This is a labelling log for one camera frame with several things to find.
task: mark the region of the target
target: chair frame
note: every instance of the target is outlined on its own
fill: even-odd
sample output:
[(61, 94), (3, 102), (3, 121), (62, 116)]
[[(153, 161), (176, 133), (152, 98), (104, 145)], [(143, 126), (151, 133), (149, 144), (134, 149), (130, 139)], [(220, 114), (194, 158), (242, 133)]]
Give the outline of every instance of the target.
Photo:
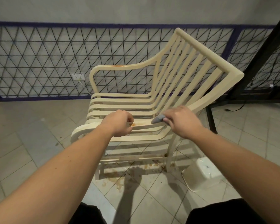
[[(159, 72), (162, 56), (169, 50), (170, 53), (164, 63), (164, 67)], [(179, 79), (184, 71), (193, 60), (196, 52), (198, 56), (193, 61), (191, 67), (188, 68), (181, 82), (177, 85)], [(209, 70), (211, 64), (217, 67), (199, 87), (195, 94), (186, 103), (186, 106), (194, 113), (202, 110), (206, 106), (213, 103), (238, 81), (240, 81), (244, 74), (228, 63), (226, 60), (215, 54), (213, 51), (205, 47), (203, 44), (195, 40), (180, 28), (175, 29), (171, 39), (168, 41), (164, 49), (157, 53), (152, 58), (130, 65), (98, 65), (90, 71), (90, 83), (94, 90), (91, 96), (90, 107), (88, 109), (87, 121), (84, 125), (77, 127), (71, 136), (71, 142), (75, 142), (79, 136), (92, 131), (100, 124), (104, 116), (108, 115), (116, 109), (129, 111), (134, 117), (146, 116), (148, 119), (135, 118), (133, 124), (133, 133), (137, 132), (154, 132), (161, 130), (156, 135), (128, 135), (122, 137), (113, 137), (111, 142), (125, 142), (125, 141), (155, 141), (163, 139), (171, 131), (171, 128), (164, 122), (151, 124), (151, 120), (162, 111), (168, 109), (177, 98), (179, 92), (184, 87), (188, 79), (193, 75), (198, 65), (206, 57), (206, 61), (201, 69), (196, 73), (193, 80), (187, 86), (183, 94), (179, 97), (174, 107), (184, 104), (190, 92), (193, 91), (195, 86), (202, 80), (203, 76)], [(123, 93), (100, 93), (93, 76), (100, 70), (134, 70), (146, 67), (155, 63), (153, 72), (153, 82), (151, 91), (148, 94), (123, 94)], [(217, 79), (226, 73), (226, 77), (222, 79), (209, 93), (204, 95), (207, 90), (217, 81)], [(180, 138), (173, 134), (168, 150), (165, 154), (141, 154), (141, 155), (128, 155), (128, 156), (104, 156), (101, 159), (101, 170), (103, 164), (106, 162), (125, 162), (125, 161), (139, 161), (139, 160), (160, 160), (164, 159), (166, 162), (166, 169), (170, 171), (170, 163), (172, 155), (177, 147)], [(99, 178), (99, 169), (96, 172), (96, 179)]]

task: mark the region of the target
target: black pants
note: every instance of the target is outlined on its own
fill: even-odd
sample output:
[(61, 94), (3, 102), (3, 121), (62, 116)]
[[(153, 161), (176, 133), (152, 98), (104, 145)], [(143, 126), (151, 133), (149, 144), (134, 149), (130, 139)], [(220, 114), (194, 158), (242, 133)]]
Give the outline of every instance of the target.
[[(106, 222), (97, 207), (81, 203), (69, 224), (86, 223), (105, 224)], [(193, 209), (186, 224), (202, 223), (265, 224), (263, 219), (243, 199), (229, 200)]]

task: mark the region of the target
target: white plastic container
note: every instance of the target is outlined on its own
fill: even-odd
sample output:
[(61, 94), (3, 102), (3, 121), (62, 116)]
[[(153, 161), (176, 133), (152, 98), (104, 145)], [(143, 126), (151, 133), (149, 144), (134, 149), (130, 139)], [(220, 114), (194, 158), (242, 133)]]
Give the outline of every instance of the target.
[(183, 170), (182, 176), (187, 187), (193, 192), (218, 184), (224, 178), (207, 157), (197, 159)]

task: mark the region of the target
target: purple frame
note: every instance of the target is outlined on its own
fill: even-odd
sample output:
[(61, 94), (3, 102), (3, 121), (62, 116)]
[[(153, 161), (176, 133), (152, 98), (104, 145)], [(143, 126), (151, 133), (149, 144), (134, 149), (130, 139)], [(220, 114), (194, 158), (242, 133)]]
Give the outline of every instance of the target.
[[(232, 34), (225, 46), (221, 57), (228, 59), (240, 33), (245, 29), (273, 29), (275, 25), (253, 24), (101, 24), (101, 23), (41, 23), (41, 22), (3, 22), (0, 26), (28, 26), (28, 27), (84, 27), (84, 28), (231, 28)], [(43, 100), (74, 100), (89, 99), (90, 96), (56, 96), (56, 97), (18, 97), (2, 98), (0, 101), (43, 101)]]

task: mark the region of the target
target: white outlet plate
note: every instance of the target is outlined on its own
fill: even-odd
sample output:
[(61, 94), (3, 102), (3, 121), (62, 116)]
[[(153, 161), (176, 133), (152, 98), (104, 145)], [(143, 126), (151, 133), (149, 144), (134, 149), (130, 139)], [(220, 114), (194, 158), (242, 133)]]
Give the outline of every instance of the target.
[(82, 74), (72, 74), (72, 79), (73, 80), (85, 80), (85, 77)]

